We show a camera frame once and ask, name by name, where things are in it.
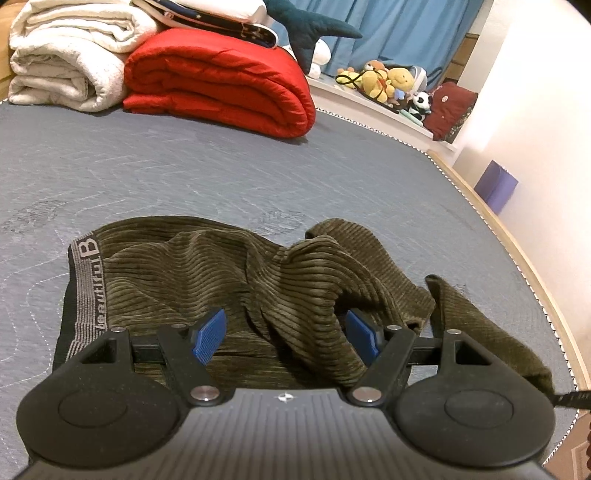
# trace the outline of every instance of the silver screw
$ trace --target silver screw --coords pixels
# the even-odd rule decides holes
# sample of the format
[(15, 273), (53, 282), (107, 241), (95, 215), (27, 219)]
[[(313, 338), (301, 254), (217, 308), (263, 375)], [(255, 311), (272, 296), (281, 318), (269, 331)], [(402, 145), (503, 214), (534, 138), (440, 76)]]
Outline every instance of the silver screw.
[(220, 391), (210, 385), (201, 385), (191, 390), (191, 396), (195, 400), (212, 401), (220, 396)]
[(382, 398), (382, 393), (377, 388), (359, 387), (353, 390), (353, 398), (363, 403), (373, 403)]

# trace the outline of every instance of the gray mattress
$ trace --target gray mattress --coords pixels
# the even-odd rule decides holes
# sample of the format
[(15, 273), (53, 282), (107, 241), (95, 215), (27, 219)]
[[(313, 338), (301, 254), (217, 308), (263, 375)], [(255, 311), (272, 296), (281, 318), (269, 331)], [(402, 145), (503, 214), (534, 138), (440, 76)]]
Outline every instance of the gray mattress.
[[(375, 232), (417, 284), (435, 273), (573, 389), (564, 354), (515, 264), (423, 153), (319, 112), (281, 141), (170, 116), (0, 105), (0, 478), (27, 461), (14, 418), (50, 371), (68, 280), (67, 246), (131, 216), (193, 215), (282, 244), (331, 217)], [(418, 373), (419, 377), (428, 373)], [(574, 419), (557, 410), (551, 452)]]

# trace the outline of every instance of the panda plush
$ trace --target panda plush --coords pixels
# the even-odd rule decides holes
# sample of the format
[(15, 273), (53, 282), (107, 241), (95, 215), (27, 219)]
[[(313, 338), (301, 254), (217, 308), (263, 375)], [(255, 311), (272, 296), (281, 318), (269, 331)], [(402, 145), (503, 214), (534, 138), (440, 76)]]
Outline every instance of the panda plush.
[(431, 96), (426, 92), (413, 94), (408, 103), (408, 113), (423, 122), (425, 117), (431, 113)]

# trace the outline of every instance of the red cushion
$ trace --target red cushion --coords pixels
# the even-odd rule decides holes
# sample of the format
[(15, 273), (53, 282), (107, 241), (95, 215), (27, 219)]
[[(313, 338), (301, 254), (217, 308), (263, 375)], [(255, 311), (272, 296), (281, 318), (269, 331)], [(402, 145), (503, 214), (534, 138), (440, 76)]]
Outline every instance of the red cushion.
[(433, 133), (433, 140), (443, 140), (477, 98), (477, 93), (458, 87), (453, 82), (436, 88), (431, 100), (431, 114), (423, 122), (424, 127)]
[(171, 113), (295, 138), (314, 125), (306, 77), (283, 48), (268, 49), (205, 30), (173, 28), (125, 63), (134, 113)]

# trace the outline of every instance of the blue gripper pad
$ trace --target blue gripper pad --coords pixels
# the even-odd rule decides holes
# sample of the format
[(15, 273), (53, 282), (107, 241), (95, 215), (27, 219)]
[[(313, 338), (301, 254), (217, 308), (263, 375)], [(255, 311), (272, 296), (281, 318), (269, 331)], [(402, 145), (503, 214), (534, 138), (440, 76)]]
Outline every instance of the blue gripper pad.
[(226, 336), (226, 322), (226, 314), (223, 310), (218, 310), (193, 326), (196, 329), (193, 355), (202, 365), (210, 362), (221, 345)]
[(357, 354), (368, 367), (379, 355), (383, 332), (364, 319), (360, 312), (348, 311), (345, 317), (345, 335)]

